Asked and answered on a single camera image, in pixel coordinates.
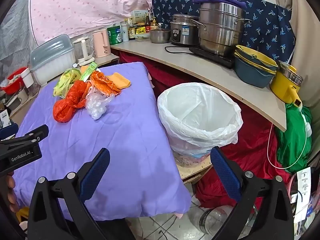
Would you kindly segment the left hand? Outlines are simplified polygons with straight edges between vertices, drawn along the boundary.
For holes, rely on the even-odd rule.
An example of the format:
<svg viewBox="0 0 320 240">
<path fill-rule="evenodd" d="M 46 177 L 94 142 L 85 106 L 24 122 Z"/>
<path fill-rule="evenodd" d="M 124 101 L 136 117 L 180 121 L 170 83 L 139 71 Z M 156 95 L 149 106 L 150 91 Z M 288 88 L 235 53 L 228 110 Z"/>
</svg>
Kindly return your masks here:
<svg viewBox="0 0 320 240">
<path fill-rule="evenodd" d="M 8 187 L 7 197 L 8 197 L 8 201 L 9 201 L 9 208 L 13 213 L 17 213 L 19 211 L 19 205 L 17 202 L 16 194 L 14 192 L 14 188 L 15 188 L 16 184 L 15 184 L 15 180 L 13 178 L 13 175 L 14 175 L 14 171 L 8 173 L 5 178 L 5 182 Z"/>
</svg>

